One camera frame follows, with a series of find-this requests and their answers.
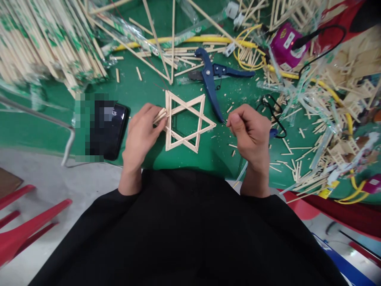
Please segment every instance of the left hand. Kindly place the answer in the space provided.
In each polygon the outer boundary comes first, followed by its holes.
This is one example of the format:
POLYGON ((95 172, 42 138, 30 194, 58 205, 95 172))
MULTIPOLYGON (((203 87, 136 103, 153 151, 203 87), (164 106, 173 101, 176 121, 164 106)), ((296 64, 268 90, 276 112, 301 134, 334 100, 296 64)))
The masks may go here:
POLYGON ((161 109, 162 107, 146 103, 131 119, 126 148, 122 154, 124 169, 135 171, 141 168, 148 151, 165 128, 167 118, 163 118, 156 128, 153 127, 153 120, 161 109))

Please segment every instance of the bundle of chopsticks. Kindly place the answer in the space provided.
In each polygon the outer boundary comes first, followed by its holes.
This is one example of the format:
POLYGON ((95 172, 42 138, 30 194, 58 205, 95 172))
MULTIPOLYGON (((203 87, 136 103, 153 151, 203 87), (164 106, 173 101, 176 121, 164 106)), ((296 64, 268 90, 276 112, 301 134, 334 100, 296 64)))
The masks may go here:
POLYGON ((0 0, 0 74, 9 84, 52 75, 69 91, 104 81, 104 58, 78 0, 0 0))

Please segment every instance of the wooden star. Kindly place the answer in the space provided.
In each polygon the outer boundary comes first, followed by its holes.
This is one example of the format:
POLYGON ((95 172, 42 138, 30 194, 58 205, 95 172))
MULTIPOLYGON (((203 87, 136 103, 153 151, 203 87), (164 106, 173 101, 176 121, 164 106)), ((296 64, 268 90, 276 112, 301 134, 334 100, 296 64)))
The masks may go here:
POLYGON ((167 132, 166 142, 165 142, 166 151, 171 150, 181 144, 184 144, 190 150, 198 153, 198 146, 200 144, 200 135, 216 127, 216 123, 214 123, 209 118, 204 116, 204 105, 205 105, 205 94, 200 95, 188 102, 185 102, 181 100, 179 97, 177 97, 176 95, 174 95, 172 92, 168 90, 165 91, 165 108, 166 108, 166 112, 168 116, 167 126, 165 127, 165 131, 167 132), (176 101, 178 104, 180 104, 180 106, 172 109, 172 101, 176 101), (198 103, 201 104, 199 112, 192 107, 193 105, 198 103), (190 112, 192 112, 198 117, 198 127, 195 133, 190 134, 187 137, 181 137, 179 134, 177 134, 176 132, 172 130, 172 116, 185 109, 189 110, 190 112), (201 129, 202 121, 207 122, 209 126, 201 129), (172 143, 172 137, 175 138, 177 141, 172 143), (193 145, 191 142, 189 142, 189 140, 195 137, 196 137, 196 144, 193 145))

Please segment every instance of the smartphone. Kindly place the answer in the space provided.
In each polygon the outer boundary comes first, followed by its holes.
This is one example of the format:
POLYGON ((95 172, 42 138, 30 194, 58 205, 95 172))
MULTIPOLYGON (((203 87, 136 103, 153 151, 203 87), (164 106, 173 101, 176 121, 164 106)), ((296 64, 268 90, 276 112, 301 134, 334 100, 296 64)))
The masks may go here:
POLYGON ((108 161, 119 156, 129 117, 127 107, 111 101, 95 101, 94 126, 90 131, 90 155, 103 155, 108 161))

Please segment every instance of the gray floor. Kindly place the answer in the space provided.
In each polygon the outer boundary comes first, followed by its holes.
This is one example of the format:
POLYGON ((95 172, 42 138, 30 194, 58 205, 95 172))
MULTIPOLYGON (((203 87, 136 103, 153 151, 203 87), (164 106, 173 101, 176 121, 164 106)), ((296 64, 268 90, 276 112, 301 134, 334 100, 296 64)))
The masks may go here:
MULTIPOLYGON (((21 216, 2 228, 0 232, 17 227, 66 198, 73 200, 73 204, 54 219, 59 222, 57 226, 1 268, 1 286, 27 285, 84 210, 97 197, 118 186, 120 168, 106 164, 63 168, 60 163, 59 157, 0 149, 0 167, 24 179, 24 185, 33 184, 37 187, 37 190, 0 211, 0 218, 13 210, 21 211, 21 216)), ((381 277, 381 270, 378 267, 352 251, 347 245, 348 239, 338 233, 333 236, 325 234, 326 227, 331 223, 329 218, 320 214, 315 219, 304 223, 321 239, 330 241, 330 245, 336 251, 350 260, 374 282, 381 277)), ((346 231, 353 236, 358 236, 350 230, 346 231)))

